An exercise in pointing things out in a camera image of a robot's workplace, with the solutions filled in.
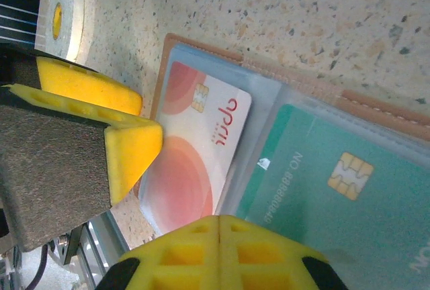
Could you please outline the teal chip card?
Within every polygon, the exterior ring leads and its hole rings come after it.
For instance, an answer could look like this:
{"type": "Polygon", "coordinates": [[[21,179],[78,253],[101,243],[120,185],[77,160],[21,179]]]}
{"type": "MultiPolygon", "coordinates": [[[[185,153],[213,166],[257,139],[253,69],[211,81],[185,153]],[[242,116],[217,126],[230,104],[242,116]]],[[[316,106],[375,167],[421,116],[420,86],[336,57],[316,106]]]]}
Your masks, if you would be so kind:
{"type": "Polygon", "coordinates": [[[281,106],[237,216],[323,253],[350,290],[430,290],[430,146],[281,106]]]}

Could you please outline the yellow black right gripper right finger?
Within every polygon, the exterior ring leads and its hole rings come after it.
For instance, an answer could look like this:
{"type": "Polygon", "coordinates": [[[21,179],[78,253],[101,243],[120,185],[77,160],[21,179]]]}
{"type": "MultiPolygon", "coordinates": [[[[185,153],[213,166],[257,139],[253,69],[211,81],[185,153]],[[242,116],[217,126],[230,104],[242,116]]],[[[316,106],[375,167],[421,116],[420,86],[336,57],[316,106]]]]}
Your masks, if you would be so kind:
{"type": "Polygon", "coordinates": [[[231,215],[219,217],[220,290],[348,290],[326,257],[231,215]]]}

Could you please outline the aluminium frame rail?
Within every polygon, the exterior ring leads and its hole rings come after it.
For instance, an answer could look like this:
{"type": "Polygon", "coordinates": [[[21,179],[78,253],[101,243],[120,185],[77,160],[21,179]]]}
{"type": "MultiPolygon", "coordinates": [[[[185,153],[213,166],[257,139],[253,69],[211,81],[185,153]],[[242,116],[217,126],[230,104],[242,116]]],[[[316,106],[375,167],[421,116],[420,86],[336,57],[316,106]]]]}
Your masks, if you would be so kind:
{"type": "Polygon", "coordinates": [[[65,290],[94,290],[119,258],[129,251],[107,211],[50,241],[48,256],[70,279],[65,290]]]}

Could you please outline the brown leather card holder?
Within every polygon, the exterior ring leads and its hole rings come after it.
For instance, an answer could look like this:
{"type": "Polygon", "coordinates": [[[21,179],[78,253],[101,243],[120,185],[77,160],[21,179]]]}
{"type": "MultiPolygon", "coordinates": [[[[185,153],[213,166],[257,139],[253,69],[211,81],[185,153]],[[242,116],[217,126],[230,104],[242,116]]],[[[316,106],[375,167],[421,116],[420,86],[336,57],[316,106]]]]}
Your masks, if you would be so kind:
{"type": "Polygon", "coordinates": [[[251,95],[251,107],[214,214],[237,216],[239,203],[253,172],[253,161],[263,148],[278,109],[285,104],[334,122],[344,119],[360,128],[374,128],[379,135],[396,136],[408,144],[430,146],[429,116],[176,34],[168,34],[164,41],[151,110],[151,117],[155,120],[162,106],[170,67],[175,61],[251,95]]]}

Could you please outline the round white disc yellow centre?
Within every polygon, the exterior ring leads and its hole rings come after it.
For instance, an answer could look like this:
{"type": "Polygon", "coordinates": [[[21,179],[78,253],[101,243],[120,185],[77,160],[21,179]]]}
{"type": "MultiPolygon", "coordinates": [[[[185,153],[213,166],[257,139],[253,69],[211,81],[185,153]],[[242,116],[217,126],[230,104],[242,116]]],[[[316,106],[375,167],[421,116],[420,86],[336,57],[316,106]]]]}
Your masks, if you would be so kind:
{"type": "Polygon", "coordinates": [[[48,0],[46,51],[76,61],[83,33],[85,0],[48,0]]]}

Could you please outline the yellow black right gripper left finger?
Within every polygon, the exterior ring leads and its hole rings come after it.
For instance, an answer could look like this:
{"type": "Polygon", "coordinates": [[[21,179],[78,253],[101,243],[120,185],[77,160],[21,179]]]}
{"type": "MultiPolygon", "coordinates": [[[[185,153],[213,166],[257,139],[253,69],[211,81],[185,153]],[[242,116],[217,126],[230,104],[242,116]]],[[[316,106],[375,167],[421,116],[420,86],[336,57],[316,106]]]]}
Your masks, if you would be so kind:
{"type": "Polygon", "coordinates": [[[219,217],[203,217],[120,257],[95,290],[219,290],[219,217]]]}

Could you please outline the white card with red circles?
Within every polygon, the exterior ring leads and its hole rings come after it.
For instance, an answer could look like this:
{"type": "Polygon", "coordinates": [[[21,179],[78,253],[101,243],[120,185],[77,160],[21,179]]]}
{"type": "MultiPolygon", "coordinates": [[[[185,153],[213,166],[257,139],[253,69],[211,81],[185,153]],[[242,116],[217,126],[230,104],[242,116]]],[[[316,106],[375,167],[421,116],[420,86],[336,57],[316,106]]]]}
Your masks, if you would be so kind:
{"type": "Polygon", "coordinates": [[[250,107],[248,92],[172,63],[157,115],[163,147],[140,196],[158,234],[214,214],[250,107]]]}

